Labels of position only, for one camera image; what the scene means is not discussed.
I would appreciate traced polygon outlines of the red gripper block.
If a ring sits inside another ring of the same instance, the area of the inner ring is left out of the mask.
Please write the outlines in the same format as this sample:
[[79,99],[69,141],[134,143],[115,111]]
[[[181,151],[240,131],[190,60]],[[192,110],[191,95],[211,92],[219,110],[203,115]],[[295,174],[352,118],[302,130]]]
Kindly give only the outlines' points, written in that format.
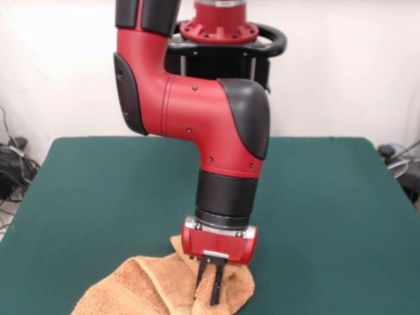
[[[227,261],[229,264],[248,265],[253,258],[257,240],[258,230],[254,226],[250,226],[243,236],[213,233],[183,226],[181,242],[184,254],[200,258],[196,289],[202,281],[207,264],[211,261],[216,266],[210,298],[211,306],[219,304],[222,277]],[[211,260],[207,256],[226,260]]]

